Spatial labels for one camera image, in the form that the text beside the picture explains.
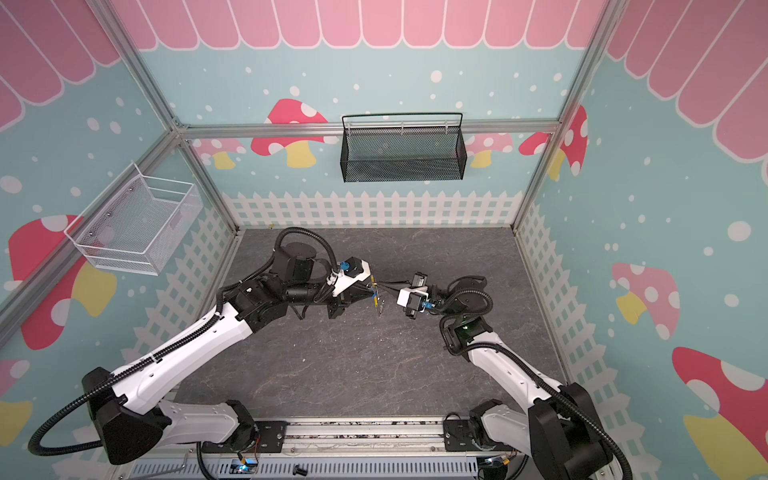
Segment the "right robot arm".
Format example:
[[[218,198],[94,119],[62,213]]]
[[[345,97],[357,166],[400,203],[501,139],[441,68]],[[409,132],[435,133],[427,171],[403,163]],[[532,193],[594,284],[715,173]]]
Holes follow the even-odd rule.
[[[483,276],[462,276],[445,289],[417,273],[405,283],[387,284],[407,317],[429,313],[447,352],[480,368],[518,405],[498,401],[476,408],[469,421],[480,443],[511,447],[535,464],[545,479],[590,479],[611,464],[634,476],[627,455],[605,430],[589,393],[563,384],[516,354],[486,322],[494,307]]]

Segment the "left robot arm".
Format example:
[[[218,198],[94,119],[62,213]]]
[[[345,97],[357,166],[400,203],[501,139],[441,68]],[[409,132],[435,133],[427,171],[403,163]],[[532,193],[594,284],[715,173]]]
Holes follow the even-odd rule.
[[[101,448],[113,465],[130,463],[170,444],[223,446],[235,452],[255,447],[259,428],[239,401],[180,404],[167,394],[182,380],[229,347],[274,320],[294,312],[304,317],[324,306],[329,318],[374,294],[368,262],[337,260],[331,245],[314,231],[289,227],[279,232],[264,265],[219,288],[214,307],[201,319],[138,360],[116,370],[96,368],[83,379],[83,394],[46,420],[31,436],[28,451],[40,457]],[[97,440],[46,446],[57,424],[86,406]]]

